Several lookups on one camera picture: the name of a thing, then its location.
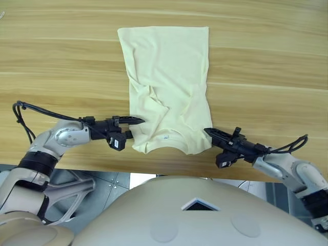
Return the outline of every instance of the wooden table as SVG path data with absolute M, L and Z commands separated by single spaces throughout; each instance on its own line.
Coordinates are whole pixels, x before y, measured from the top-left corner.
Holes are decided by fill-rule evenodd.
M 74 117 L 129 115 L 120 27 L 209 26 L 207 98 L 213 125 L 282 146 L 308 133 L 298 158 L 328 177 L 327 1 L 2 0 L 0 163 L 18 164 L 29 147 L 11 105 L 24 100 Z M 56 123 L 25 111 L 41 133 Z M 212 148 L 184 155 L 162 148 L 122 152 L 104 141 L 70 150 L 58 168 L 271 180 L 240 161 L 219 170 Z

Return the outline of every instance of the metal floor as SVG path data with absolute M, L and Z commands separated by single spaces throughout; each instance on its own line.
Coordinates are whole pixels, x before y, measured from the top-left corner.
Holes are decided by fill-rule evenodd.
M 14 166 L 0 165 L 0 172 L 10 170 Z M 156 177 L 155 174 L 130 174 L 113 172 L 95 171 L 75 171 L 83 177 L 92 177 L 96 184 L 96 189 L 89 193 L 81 205 L 78 207 L 75 217 L 60 224 L 68 227 L 75 234 L 79 233 L 87 224 L 96 218 L 114 200 L 129 189 Z M 303 204 L 289 192 L 281 183 L 265 183 L 247 180 L 213 179 L 217 182 L 224 182 L 239 187 L 253 195 L 268 201 L 272 205 L 284 210 L 285 212 L 299 218 L 311 226 L 311 217 L 305 210 Z M 51 176 L 51 183 L 61 184 L 74 181 L 71 173 L 67 170 L 55 170 Z M 56 203 L 48 209 L 46 218 L 50 220 L 59 219 L 72 204 L 73 199 L 66 199 Z

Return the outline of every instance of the black cable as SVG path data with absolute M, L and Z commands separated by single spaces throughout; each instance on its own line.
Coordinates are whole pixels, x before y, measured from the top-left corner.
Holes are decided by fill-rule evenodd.
M 31 129 L 29 129 L 26 126 L 26 124 L 25 124 L 25 122 L 23 120 L 23 116 L 22 116 L 21 110 L 20 110 L 21 108 L 23 110 L 25 110 L 25 109 L 31 109 L 31 110 L 34 110 L 34 111 L 36 111 L 38 113 L 45 114 L 45 115 L 48 115 L 48 116 L 51 116 L 51 117 L 54 117 L 54 118 L 58 118 L 58 119 L 73 120 L 73 121 L 82 122 L 84 125 L 86 125 L 87 127 L 89 127 L 91 130 L 97 132 L 98 134 L 102 135 L 105 139 L 107 139 L 107 136 L 106 135 L 104 135 L 102 132 L 98 131 L 97 129 L 95 129 L 94 127 L 92 127 L 88 123 L 86 123 L 82 118 L 73 118 L 73 117 L 70 117 L 70 116 L 66 116 L 66 115 L 63 115 L 63 114 L 58 114 L 58 113 L 49 111 L 47 109 L 38 107 L 36 105 L 28 104 L 28 103 L 23 102 L 23 101 L 17 101 L 16 103 L 13 104 L 12 110 L 13 110 L 16 118 L 17 118 L 17 123 L 20 123 L 23 126 L 24 130 L 26 131 L 26 134 L 27 134 L 27 136 L 29 138 L 30 144 L 35 139 L 35 135 L 31 131 Z
M 300 148 L 302 148 L 308 141 L 308 135 L 304 135 L 304 136 L 301 136 L 299 137 L 296 141 L 288 144 L 288 145 L 285 145 L 279 149 L 275 149 L 275 150 L 269 150 L 269 154 L 286 154 L 286 153 L 292 153 L 296 150 L 299 150 Z
M 264 156 L 264 155 L 267 155 L 267 154 L 286 154 L 286 153 L 289 153 L 291 154 L 292 152 L 296 151 L 296 150 L 299 150 L 300 148 L 302 148 L 306 142 L 308 141 L 308 135 L 304 135 L 304 136 L 301 136 L 299 137 L 297 140 L 295 140 L 294 142 L 291 142 L 290 144 L 288 145 L 285 145 L 283 147 L 280 147 L 278 149 L 274 149 L 274 150 L 268 150 L 266 152 L 263 152 L 263 153 L 260 153 L 260 154 L 257 154 L 257 155 L 247 155 L 247 156 L 244 156 L 244 155 L 240 155 L 239 157 L 237 157 L 237 159 L 245 159 L 245 158 L 257 158 L 257 157 L 260 157 L 260 156 Z

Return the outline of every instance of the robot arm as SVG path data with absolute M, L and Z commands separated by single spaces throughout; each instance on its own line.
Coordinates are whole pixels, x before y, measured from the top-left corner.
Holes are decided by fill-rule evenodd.
M 36 107 L 20 103 L 23 107 Z M 28 129 L 22 116 L 17 118 Z M 44 190 L 55 165 L 68 149 L 87 144 L 91 140 L 105 139 L 110 148 L 121 151 L 125 148 L 126 140 L 133 136 L 130 131 L 122 133 L 119 124 L 136 125 L 142 122 L 142 119 L 130 116 L 113 116 L 101 121 L 96 121 L 93 116 L 76 120 L 61 119 L 54 128 L 40 134 L 32 142 L 18 167 L 9 173 L 0 186 L 0 214 L 25 211 L 43 218 L 49 203 Z
M 328 231 L 328 183 L 313 163 L 291 155 L 304 146 L 307 135 L 287 146 L 273 149 L 247 141 L 240 134 L 241 128 L 236 128 L 232 135 L 214 128 L 204 130 L 212 137 L 212 144 L 223 149 L 223 153 L 216 156 L 219 168 L 230 167 L 238 159 L 252 163 L 255 169 L 279 179 L 295 193 L 311 213 L 316 230 Z

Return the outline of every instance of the cream t-shirt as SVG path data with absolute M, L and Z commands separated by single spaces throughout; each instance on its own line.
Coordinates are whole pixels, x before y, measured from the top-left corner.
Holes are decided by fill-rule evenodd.
M 146 122 L 130 126 L 135 150 L 161 147 L 197 154 L 212 146 L 206 100 L 208 27 L 120 28 L 130 81 L 130 115 Z

